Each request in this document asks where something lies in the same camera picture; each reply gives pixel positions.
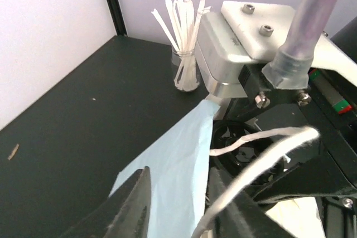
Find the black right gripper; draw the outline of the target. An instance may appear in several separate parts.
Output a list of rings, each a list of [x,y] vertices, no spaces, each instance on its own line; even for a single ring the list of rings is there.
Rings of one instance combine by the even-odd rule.
[[[283,119],[280,108],[294,104],[309,127],[318,131],[313,140],[299,142],[293,149],[293,166],[281,174],[289,174],[290,180],[280,180],[277,188],[282,192],[264,191],[252,199],[261,208],[276,208],[280,201],[303,200],[311,197],[317,202],[317,213],[322,217],[322,232],[326,237],[356,236],[356,110],[336,110],[317,86],[321,77],[317,71],[309,74],[305,90],[277,90],[267,81],[258,67],[245,67],[239,82],[247,98],[240,103],[232,100],[222,120],[235,120],[248,124],[248,120],[275,109],[269,117],[274,124]],[[274,132],[260,131],[239,138],[228,148],[233,151],[244,143],[258,138],[288,137],[298,127],[279,128]],[[220,169],[220,189],[224,190],[234,179]]]

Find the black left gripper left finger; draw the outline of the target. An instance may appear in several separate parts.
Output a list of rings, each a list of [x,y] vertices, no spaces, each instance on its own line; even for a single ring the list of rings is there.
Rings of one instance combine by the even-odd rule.
[[[96,210],[61,237],[147,237],[151,208],[149,167],[137,169]]]

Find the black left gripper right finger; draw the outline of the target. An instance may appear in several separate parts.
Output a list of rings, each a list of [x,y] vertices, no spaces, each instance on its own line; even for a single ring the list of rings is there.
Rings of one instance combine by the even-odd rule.
[[[252,197],[264,191],[273,191],[274,196],[282,190],[277,188],[280,180],[290,180],[289,174],[280,174],[274,180],[248,186],[248,191],[239,193],[225,209],[218,213],[209,224],[214,237],[293,237],[278,223],[265,214],[267,208],[261,208]]]

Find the light blue paper bag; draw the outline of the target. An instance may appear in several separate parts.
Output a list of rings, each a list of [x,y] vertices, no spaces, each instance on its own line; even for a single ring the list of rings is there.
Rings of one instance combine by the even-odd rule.
[[[219,108],[201,101],[118,173],[111,193],[137,169],[149,167],[148,237],[190,237],[203,216],[213,118]]]

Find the small brown debris strip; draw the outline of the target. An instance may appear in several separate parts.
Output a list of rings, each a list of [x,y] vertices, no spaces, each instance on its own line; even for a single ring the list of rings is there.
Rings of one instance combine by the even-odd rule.
[[[8,156],[8,160],[9,160],[9,161],[15,156],[15,154],[17,153],[19,147],[20,147],[19,144],[16,144],[16,145],[15,145],[15,147],[13,148],[11,154]]]

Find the clear cup of stirrers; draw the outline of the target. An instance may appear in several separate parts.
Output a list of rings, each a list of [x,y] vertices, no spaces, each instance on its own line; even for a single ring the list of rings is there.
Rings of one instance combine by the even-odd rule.
[[[197,8],[192,0],[165,0],[165,6],[173,33],[158,10],[154,9],[151,13],[171,44],[172,59],[178,61],[174,86],[179,91],[192,92],[200,85],[194,56],[198,30],[203,15],[209,13],[211,7],[206,5],[206,0],[199,0]]]

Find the black frame post right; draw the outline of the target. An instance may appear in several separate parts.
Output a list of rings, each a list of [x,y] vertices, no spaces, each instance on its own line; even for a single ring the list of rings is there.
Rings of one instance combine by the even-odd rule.
[[[124,23],[122,10],[120,8],[119,0],[107,0],[108,8],[116,34],[118,36],[127,36],[127,29]]]

